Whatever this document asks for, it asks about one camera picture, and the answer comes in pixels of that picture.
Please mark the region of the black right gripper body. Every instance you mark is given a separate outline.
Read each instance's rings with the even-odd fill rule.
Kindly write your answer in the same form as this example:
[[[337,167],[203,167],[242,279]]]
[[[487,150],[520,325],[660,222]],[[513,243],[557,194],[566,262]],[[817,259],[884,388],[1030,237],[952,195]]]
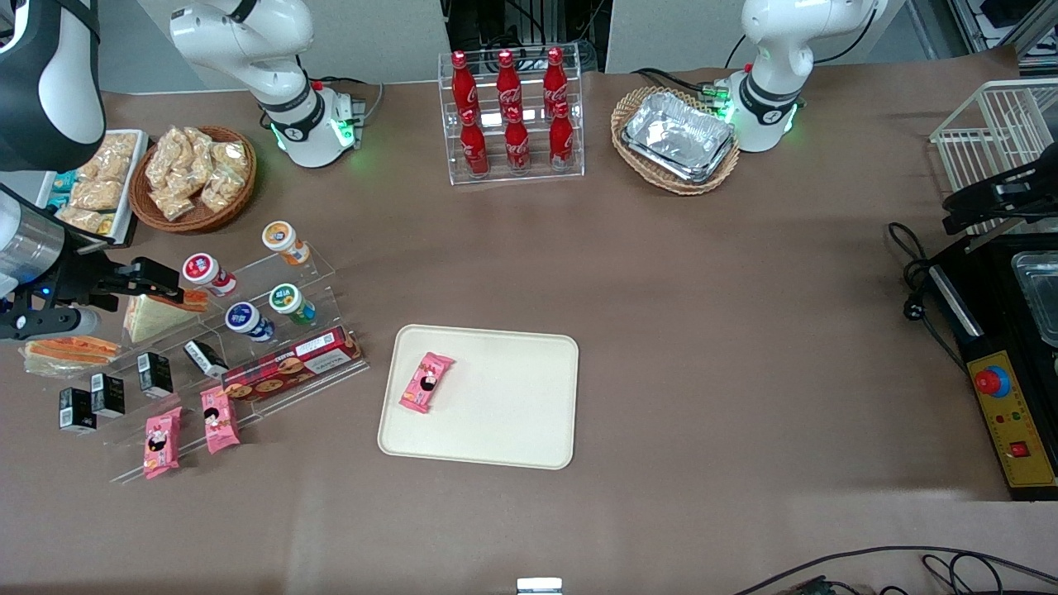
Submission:
[[[45,309],[83,306],[116,312],[121,295],[136,295],[136,280],[128,278],[124,266],[103,251],[80,254],[63,248],[37,280],[17,288],[17,305],[31,307],[41,300]]]

